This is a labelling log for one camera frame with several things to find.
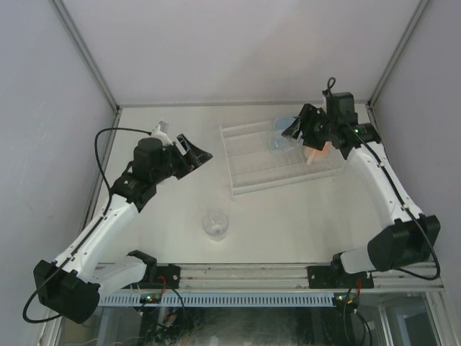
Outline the pink ceramic mug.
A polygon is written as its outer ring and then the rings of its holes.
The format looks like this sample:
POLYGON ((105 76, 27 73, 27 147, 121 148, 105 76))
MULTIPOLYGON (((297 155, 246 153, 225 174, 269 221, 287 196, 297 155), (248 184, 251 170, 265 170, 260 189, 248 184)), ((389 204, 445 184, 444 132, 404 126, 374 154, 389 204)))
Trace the pink ceramic mug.
POLYGON ((311 165, 312 163, 323 160, 328 154, 329 148, 329 142, 326 142, 321 150, 314 149, 308 146, 303 146, 303 154, 306 158, 306 164, 311 165))

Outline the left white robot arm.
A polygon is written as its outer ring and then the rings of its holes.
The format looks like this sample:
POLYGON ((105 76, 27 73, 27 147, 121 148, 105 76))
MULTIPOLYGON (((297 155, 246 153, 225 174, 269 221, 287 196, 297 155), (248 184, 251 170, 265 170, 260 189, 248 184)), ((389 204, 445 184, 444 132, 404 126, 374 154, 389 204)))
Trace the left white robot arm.
POLYGON ((99 214, 52 262, 41 260, 35 266, 32 295, 58 316, 81 324, 101 298, 133 283, 157 283, 156 258, 140 250, 102 270, 97 265, 105 249, 154 197, 160 183, 170 177, 182 179, 212 158, 182 134, 175 141, 163 132, 150 132, 140 139, 99 214))

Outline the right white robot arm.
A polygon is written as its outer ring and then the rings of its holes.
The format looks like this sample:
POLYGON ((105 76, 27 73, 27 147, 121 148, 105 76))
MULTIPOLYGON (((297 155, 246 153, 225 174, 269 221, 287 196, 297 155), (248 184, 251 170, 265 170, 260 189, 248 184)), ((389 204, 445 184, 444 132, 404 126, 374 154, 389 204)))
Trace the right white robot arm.
POLYGON ((393 171, 382 139, 370 123, 359 123, 354 97, 348 92, 323 90, 324 104, 303 105, 293 123, 282 132, 320 150, 327 143, 341 152, 356 170, 373 200, 381 230, 364 247, 337 254, 334 259, 347 274, 359 272, 408 273, 407 266, 433 259, 436 280, 441 267, 434 251, 441 228, 436 216, 427 216, 411 199, 393 171))

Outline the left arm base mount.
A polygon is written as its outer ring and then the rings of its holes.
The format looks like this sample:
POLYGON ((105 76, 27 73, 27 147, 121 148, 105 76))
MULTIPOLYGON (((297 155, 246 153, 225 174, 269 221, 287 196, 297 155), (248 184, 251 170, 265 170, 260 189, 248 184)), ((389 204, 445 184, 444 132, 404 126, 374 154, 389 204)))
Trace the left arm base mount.
POLYGON ((181 268, 178 265, 160 265, 155 257, 140 250, 129 252, 123 262, 122 282, 141 284, 146 287, 159 284, 172 288, 179 287, 181 268))

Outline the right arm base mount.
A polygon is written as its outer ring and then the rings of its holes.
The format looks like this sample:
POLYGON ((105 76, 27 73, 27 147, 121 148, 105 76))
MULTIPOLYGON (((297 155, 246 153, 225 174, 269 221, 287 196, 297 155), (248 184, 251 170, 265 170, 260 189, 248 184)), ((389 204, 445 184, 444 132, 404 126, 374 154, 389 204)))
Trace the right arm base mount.
POLYGON ((329 265, 310 265, 307 267, 309 288, 311 289, 349 289, 374 288, 371 274, 366 272, 346 273, 340 260, 341 252, 335 254, 329 265))

